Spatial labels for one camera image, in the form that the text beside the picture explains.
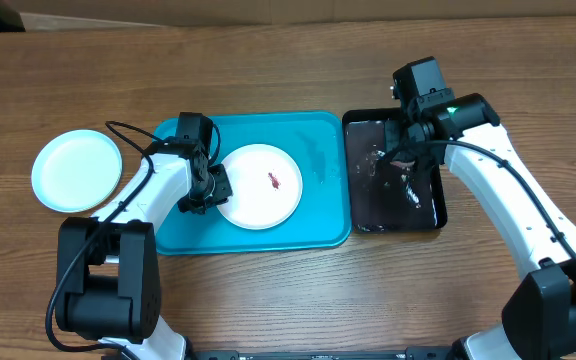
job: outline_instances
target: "small red object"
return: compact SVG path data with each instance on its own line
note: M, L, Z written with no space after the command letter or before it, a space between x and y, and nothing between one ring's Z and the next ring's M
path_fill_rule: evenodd
M281 183L279 182L279 180L277 180L275 175L273 175L272 173L268 173L268 177L270 178L270 181L272 182L272 187L279 190L279 185L281 185Z

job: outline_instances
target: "black tray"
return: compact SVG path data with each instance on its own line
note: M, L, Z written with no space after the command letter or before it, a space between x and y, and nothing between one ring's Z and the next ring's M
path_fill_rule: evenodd
M438 166L416 173L395 166L375 171L386 151L387 120L399 126L401 109L351 110L342 118L353 227L364 233L442 228L448 215Z

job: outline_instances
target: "wooden table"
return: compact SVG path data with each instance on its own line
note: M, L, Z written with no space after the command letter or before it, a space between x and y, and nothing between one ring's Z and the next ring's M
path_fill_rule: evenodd
M153 130L179 111L341 117L392 107L391 73L429 55L458 95L486 96L576 223L576 18L0 34L0 358L98 358L58 353L44 334L66 215L35 199L30 170L52 138L107 132L106 120ZM125 183L138 155L116 141ZM473 196L443 176L449 221L440 232L161 257L163 315L200 350L384 350L486 329L500 321L517 273Z

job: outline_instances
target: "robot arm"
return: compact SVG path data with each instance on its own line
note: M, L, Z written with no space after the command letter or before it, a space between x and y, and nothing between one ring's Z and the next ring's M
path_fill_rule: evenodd
M462 142L495 152L510 162L535 192L548 214L566 234L576 252L576 226L550 200L521 162L502 125L483 124L463 131ZM551 240L552 231L516 179L497 162L468 148L448 145L446 166L472 191L506 242L519 278L541 268L550 259L562 263L570 256L561 244Z
M576 227L523 165L483 97L455 99L434 58L410 63L393 77L393 97L401 99L408 120L403 147L423 148L423 142L433 140L446 144L428 148L426 161L429 157L435 164L445 163L473 192L501 233L522 280L502 311L502 324L456 342L457 358L545 360L576 352L576 256L571 259ZM476 145L509 163L553 219L553 227L564 234L570 252L503 163L459 143Z
M154 168L150 179L74 262L57 297L55 316L61 330L125 346L140 359L183 359L184 339L159 316L155 233L175 204L182 212L204 214L232 195L223 166L210 166L208 160L213 126L201 114L182 113L175 136L145 150ZM59 231L58 282L100 223L141 186L149 165L142 159L128 185L91 218L66 219ZM90 273L89 266L108 262L119 264L119 276Z

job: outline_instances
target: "blue tray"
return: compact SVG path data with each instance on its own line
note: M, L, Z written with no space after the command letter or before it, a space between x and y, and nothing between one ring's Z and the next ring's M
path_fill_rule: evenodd
M175 206L157 232L157 251L164 255L223 254L337 246L352 229L348 176L341 121L323 111L210 116L222 144L217 163L249 144L276 146L301 171L303 193L295 212L267 230L231 224L217 209L206 215L182 214ZM174 135L177 119L157 127L155 135ZM217 136L213 132L212 149Z

